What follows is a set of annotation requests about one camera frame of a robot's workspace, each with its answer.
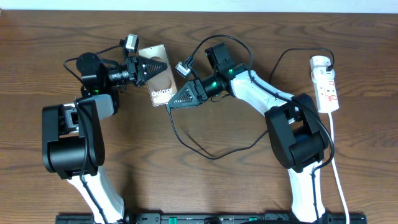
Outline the Samsung Galaxy smartphone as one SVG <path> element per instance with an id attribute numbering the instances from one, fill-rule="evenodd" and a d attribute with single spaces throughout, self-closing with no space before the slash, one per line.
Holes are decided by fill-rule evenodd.
<path id="1" fill-rule="evenodd" d="M 151 78 L 147 82 L 147 86 L 153 106 L 168 103 L 174 94 L 176 94 L 177 86 L 164 44 L 140 49 L 138 52 L 140 56 L 167 64 L 167 69 Z"/>

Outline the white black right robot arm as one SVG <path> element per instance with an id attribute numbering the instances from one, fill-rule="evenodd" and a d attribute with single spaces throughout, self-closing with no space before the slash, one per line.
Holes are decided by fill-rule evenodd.
<path id="1" fill-rule="evenodd" d="M 333 149 L 330 133 L 321 122 L 310 96 L 294 96 L 262 80 L 250 65 L 237 64 L 225 43 L 205 50 L 213 75 L 189 80 L 167 103 L 167 111 L 193 108 L 227 91 L 265 117 L 272 151 L 288 170 L 292 212 L 302 223 L 320 222 L 325 214 L 320 193 L 324 151 Z"/>

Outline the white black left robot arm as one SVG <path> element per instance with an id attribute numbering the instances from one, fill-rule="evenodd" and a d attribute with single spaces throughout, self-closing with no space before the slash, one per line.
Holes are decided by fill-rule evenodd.
<path id="1" fill-rule="evenodd" d="M 81 98 L 42 110 L 42 157 L 45 168 L 74 186 L 91 208 L 90 215 L 58 215 L 56 223 L 135 223 L 124 199 L 104 169 L 100 121 L 118 112 L 118 88 L 145 85 L 167 69 L 157 60 L 124 54 L 124 62 L 83 53 L 75 59 L 81 73 Z"/>

